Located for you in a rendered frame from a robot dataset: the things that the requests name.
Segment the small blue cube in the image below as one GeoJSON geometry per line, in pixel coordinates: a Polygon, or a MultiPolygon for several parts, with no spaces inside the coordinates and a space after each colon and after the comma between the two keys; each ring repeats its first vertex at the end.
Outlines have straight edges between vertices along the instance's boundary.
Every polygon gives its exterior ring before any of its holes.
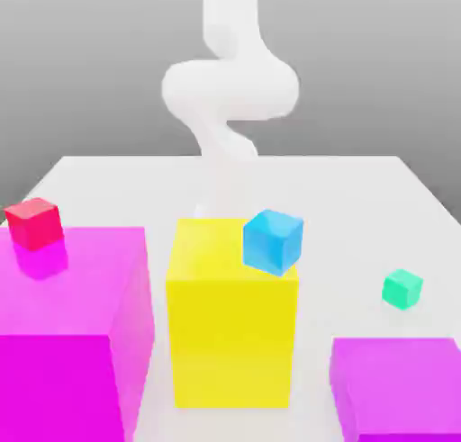
{"type": "Polygon", "coordinates": [[[265,209],[243,226],[242,259],[247,266],[283,276],[300,258],[304,220],[265,209]]]}

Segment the small green cube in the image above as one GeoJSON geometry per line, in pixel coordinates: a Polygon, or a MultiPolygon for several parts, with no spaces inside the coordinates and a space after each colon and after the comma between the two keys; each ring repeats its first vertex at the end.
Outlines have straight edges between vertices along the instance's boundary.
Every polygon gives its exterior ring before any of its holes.
{"type": "Polygon", "coordinates": [[[404,311],[418,302],[422,286],[421,277],[404,269],[396,269],[384,280],[382,299],[404,311]]]}

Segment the small red cube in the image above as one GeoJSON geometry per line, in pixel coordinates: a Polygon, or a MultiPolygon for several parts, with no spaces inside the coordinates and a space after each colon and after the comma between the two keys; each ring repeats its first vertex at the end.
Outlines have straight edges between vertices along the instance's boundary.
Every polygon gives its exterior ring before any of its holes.
{"type": "Polygon", "coordinates": [[[35,251],[64,238],[56,204],[36,197],[5,208],[14,243],[35,251]]]}

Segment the large yellow box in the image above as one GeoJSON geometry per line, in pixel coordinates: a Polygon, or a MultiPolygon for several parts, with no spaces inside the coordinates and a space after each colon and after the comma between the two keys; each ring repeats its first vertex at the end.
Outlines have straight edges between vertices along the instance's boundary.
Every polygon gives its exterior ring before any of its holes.
{"type": "Polygon", "coordinates": [[[176,223],[166,295],[178,408],[289,405],[299,276],[244,265],[243,224],[176,223]]]}

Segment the large magenta box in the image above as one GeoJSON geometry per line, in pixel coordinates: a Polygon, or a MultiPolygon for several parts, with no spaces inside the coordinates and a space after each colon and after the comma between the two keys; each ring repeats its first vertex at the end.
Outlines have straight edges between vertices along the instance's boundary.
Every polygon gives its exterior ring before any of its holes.
{"type": "Polygon", "coordinates": [[[0,442],[133,442],[153,342],[142,227],[0,228],[0,442]]]}

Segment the large purple box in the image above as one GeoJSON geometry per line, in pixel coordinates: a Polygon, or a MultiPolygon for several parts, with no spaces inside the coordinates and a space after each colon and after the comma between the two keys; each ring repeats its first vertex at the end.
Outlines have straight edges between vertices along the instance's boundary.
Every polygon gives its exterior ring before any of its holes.
{"type": "Polygon", "coordinates": [[[335,338],[329,378],[344,442],[461,442],[452,338],[335,338]]]}

